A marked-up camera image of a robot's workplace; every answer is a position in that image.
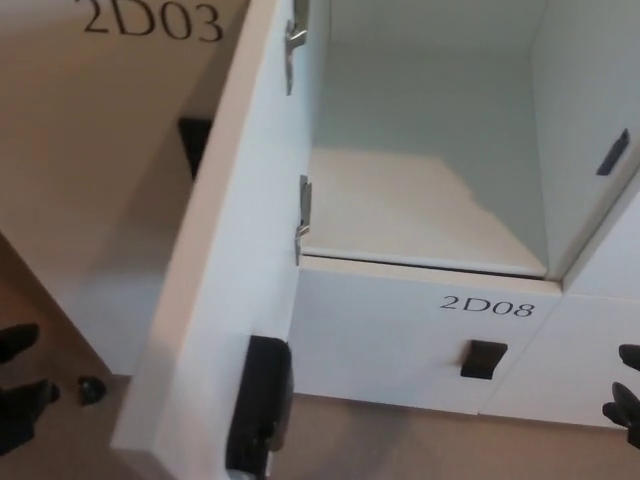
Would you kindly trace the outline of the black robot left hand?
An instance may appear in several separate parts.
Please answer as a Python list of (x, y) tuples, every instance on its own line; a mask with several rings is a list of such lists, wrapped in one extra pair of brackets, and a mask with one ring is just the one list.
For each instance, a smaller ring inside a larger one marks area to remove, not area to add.
[[(37, 323), (1, 330), (1, 364), (8, 364), (39, 339)], [(46, 408), (60, 398), (60, 388), (49, 379), (1, 389), (1, 454), (19, 448), (35, 436), (36, 423)]]

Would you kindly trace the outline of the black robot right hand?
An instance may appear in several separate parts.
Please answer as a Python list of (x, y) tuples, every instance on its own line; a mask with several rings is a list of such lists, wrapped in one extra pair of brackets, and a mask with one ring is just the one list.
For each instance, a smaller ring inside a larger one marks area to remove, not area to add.
[[(639, 371), (639, 346), (622, 344), (618, 348), (619, 357), (624, 365)], [(602, 405), (602, 414), (615, 425), (630, 428), (639, 424), (639, 397), (619, 381), (611, 385), (612, 400)]]

